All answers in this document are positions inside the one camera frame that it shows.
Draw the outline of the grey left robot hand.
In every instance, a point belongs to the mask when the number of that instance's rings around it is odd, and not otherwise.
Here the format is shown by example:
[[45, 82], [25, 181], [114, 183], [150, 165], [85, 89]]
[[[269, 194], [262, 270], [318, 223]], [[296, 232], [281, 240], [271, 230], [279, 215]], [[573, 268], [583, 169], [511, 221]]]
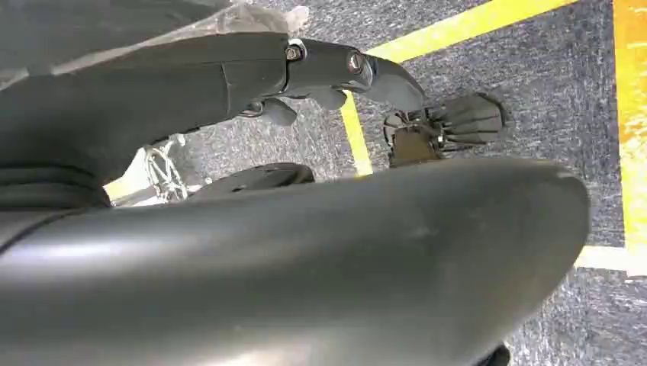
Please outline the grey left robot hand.
[[280, 97], [423, 90], [353, 47], [187, 37], [18, 72], [1, 86], [3, 365], [475, 365], [587, 240], [581, 179], [536, 159], [113, 208], [148, 144]]

